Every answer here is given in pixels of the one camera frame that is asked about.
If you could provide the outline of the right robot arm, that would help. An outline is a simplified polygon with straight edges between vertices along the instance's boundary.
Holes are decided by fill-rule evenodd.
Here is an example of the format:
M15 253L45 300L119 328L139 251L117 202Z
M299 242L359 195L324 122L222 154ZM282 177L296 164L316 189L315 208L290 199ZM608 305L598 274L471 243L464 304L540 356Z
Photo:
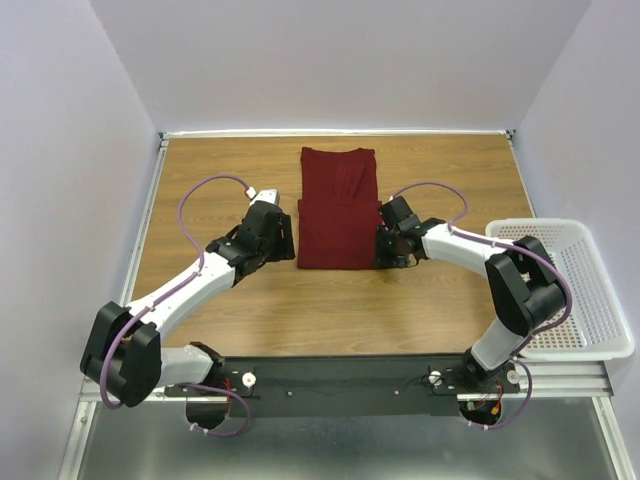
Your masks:
M422 221L406 200L394 197L378 209L382 224L376 231L376 258L384 268L398 268L410 257L439 260L480 275L488 282L495 319L463 355L454 369L465 388L480 392L533 337L563 322L573 297L541 241L491 238L437 218Z

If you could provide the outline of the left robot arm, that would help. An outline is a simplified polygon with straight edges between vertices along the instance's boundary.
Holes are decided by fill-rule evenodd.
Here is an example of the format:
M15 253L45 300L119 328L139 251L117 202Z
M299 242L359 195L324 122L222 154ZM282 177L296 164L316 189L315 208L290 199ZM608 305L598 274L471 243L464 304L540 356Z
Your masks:
M201 395L222 380L205 348L166 348L170 333L201 306L269 262L295 257L291 218L269 202L252 203L242 222L211 241L192 265L156 291L96 314L80 360L81 372L100 387L111 408L134 407L157 387L189 384Z

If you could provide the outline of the dark red t shirt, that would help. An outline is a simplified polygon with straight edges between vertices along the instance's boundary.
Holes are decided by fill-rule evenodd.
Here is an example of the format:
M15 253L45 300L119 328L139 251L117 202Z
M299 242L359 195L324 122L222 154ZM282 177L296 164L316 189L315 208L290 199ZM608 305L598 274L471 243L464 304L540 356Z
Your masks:
M304 147L300 162L297 266L372 269L381 224L375 151L328 152Z

